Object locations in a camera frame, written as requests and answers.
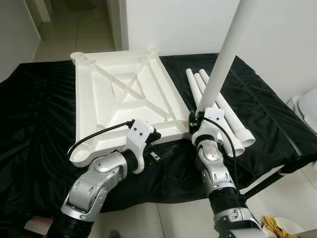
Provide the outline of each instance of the black cable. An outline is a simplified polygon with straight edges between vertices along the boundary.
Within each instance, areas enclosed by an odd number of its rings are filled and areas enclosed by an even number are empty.
[[[214,122],[213,120],[210,120],[206,117],[203,117],[204,120],[214,124],[215,126],[217,126],[224,134],[225,136],[228,138],[229,140],[229,143],[230,143],[230,146],[231,146],[231,149],[232,149],[232,155],[233,155],[233,163],[234,163],[234,176],[235,176],[235,181],[236,181],[236,188],[237,190],[238,189],[238,176],[237,176],[237,159],[236,159],[236,152],[234,150],[234,146],[233,146],[233,143],[232,143],[232,140],[231,138],[229,137],[228,133],[216,122]]]
[[[86,136],[85,138],[79,140],[78,142],[76,142],[70,149],[69,151],[67,152],[67,161],[66,161],[66,165],[65,165],[65,177],[64,177],[64,199],[66,198],[67,196],[67,177],[68,177],[68,163],[69,163],[69,159],[70,159],[70,156],[71,154],[73,153],[73,151],[77,148],[77,146],[79,146],[81,143],[85,142],[86,140],[89,140],[91,138],[94,138],[95,136],[97,135],[100,135],[102,133],[105,133],[107,131],[110,131],[110,130],[114,130],[114,129],[117,129],[119,127],[122,127],[124,125],[127,125],[129,127],[132,126],[132,124],[134,123],[134,120],[130,120],[130,121],[126,121],[124,123],[121,123],[121,124],[118,124],[118,125],[114,125],[112,127],[109,127],[109,128],[106,128],[106,129],[103,129],[103,130],[100,130],[100,131],[97,131],[91,135],[88,135]]]

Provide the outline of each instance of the tiled floor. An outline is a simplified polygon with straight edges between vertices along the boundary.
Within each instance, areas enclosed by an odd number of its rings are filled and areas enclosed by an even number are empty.
[[[43,22],[33,61],[70,60],[72,52],[114,51],[107,12],[101,6],[92,10],[69,11],[64,0],[52,0],[51,22]]]
[[[41,25],[43,43],[34,61],[69,60],[74,51],[114,50],[110,24],[101,8],[70,12],[63,0],[53,0],[52,4],[53,21]],[[248,205],[259,221],[263,215],[285,217],[306,231],[316,229],[317,172],[307,165],[249,199]],[[108,238],[111,230],[118,230],[122,238],[218,237],[207,199],[180,204],[145,203],[100,214],[89,238]]]

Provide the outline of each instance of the black tablecloth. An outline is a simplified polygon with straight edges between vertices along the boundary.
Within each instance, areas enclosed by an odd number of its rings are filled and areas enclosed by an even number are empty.
[[[195,104],[185,69],[210,73],[216,57],[161,57],[190,110]],[[274,167],[288,165],[291,172],[316,160],[317,138],[241,59],[235,59],[221,92],[256,138],[238,157],[240,188]],[[75,103],[71,61],[21,64],[0,84],[0,214],[49,216],[60,208],[65,155],[75,141]],[[120,182],[103,212],[205,197],[190,141],[161,144],[156,150],[164,162]],[[233,161],[225,157],[225,162],[233,172]],[[85,169],[69,165],[69,187]]]

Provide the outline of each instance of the white pipe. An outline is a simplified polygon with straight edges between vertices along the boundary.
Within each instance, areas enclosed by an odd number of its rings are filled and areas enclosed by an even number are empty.
[[[208,83],[209,77],[205,70],[199,70],[201,78],[205,83]],[[227,103],[225,98],[222,96],[221,93],[218,94],[216,103],[218,106],[224,110],[224,118],[228,122],[231,130],[233,131],[234,135],[238,138],[241,142],[243,147],[248,147],[255,142],[255,138],[252,133],[244,127],[242,122],[239,120],[237,115],[234,113],[230,105]]]
[[[194,78],[195,78],[195,81],[200,89],[200,92],[201,94],[204,93],[204,90],[206,88],[206,85],[202,79],[202,77],[200,76],[199,73],[195,73],[194,74]],[[218,109],[219,107],[217,106],[216,103],[213,104],[212,106],[213,108],[216,108]],[[239,155],[242,155],[243,152],[244,152],[244,147],[242,146],[242,144],[240,143],[240,141],[234,136],[234,133],[232,132],[230,126],[228,125],[227,121],[224,119],[224,128],[226,128],[226,132],[228,133],[231,141],[232,141],[232,144],[233,144],[233,148],[234,148],[234,151],[236,152],[236,156],[239,156]],[[222,139],[223,139],[223,147],[226,151],[226,153],[232,157],[233,156],[233,153],[232,153],[232,149],[231,149],[231,145],[229,143],[229,140],[228,138],[226,138],[226,136],[221,132],[221,136],[222,136]]]
[[[190,86],[190,89],[192,90],[192,94],[193,94],[193,97],[194,97],[194,101],[195,101],[195,104],[196,106],[199,104],[201,98],[202,98],[202,94],[198,88],[198,85],[194,79],[194,75],[193,75],[193,72],[190,68],[186,69],[186,75],[187,75],[187,79],[188,79],[188,82],[189,82],[189,86]]]
[[[240,0],[211,72],[210,82],[206,86],[205,93],[197,107],[196,113],[214,104],[237,54],[240,40],[257,3],[258,0]]]

